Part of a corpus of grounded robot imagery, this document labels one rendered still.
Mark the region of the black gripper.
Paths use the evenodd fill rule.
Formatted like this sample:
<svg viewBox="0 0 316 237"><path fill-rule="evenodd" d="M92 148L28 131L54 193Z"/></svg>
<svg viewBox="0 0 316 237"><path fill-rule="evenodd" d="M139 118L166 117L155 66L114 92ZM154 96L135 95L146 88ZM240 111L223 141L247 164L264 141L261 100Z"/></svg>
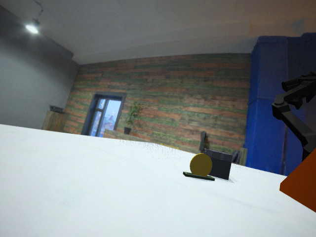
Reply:
<svg viewBox="0 0 316 237"><path fill-rule="evenodd" d="M301 96L299 96L299 97L297 97L297 98L295 98L295 99L293 99L293 100L290 100L289 102L288 102L288 104L291 104L291 105L294 105L295 107L296 107L296 109L298 110L300 107L301 107L301 105L303 104L303 98L305 98L306 97L306 102L308 103L308 102L310 102L310 100L314 97L316 95L316 92L314 92L314 93L306 93L306 94L304 94L304 95L301 95Z"/></svg>

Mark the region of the dark green flat bar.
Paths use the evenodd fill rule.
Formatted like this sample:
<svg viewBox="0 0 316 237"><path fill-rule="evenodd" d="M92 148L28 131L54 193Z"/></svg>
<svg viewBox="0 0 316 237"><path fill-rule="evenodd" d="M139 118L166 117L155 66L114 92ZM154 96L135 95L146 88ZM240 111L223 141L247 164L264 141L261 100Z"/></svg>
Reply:
<svg viewBox="0 0 316 237"><path fill-rule="evenodd" d="M183 175L185 175L186 177L193 177L193 178L198 178L198 179L204 179L204 180L211 180L214 181L215 178L213 178L212 176L200 176L200 175L193 175L191 172L183 172Z"/></svg>

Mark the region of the gold coin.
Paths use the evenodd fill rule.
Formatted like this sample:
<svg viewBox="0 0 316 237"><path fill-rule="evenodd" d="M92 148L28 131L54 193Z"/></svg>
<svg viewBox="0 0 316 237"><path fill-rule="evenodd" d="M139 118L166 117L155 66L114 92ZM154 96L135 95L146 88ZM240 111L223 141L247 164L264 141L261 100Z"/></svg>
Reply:
<svg viewBox="0 0 316 237"><path fill-rule="evenodd" d="M206 154L196 154L190 161L190 170L193 175L207 176L212 169L212 161Z"/></svg>

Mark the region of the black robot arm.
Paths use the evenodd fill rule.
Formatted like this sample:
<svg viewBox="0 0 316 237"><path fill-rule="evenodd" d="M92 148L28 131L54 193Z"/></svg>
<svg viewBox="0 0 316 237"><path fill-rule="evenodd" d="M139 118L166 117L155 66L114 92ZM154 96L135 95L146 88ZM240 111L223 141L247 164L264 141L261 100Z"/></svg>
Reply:
<svg viewBox="0 0 316 237"><path fill-rule="evenodd" d="M291 112L287 102L306 93L316 92L316 74L311 71L299 78L283 81L281 84L285 93L277 95L275 102L272 103L273 116L282 120L301 141L303 161L316 148L316 132Z"/></svg>

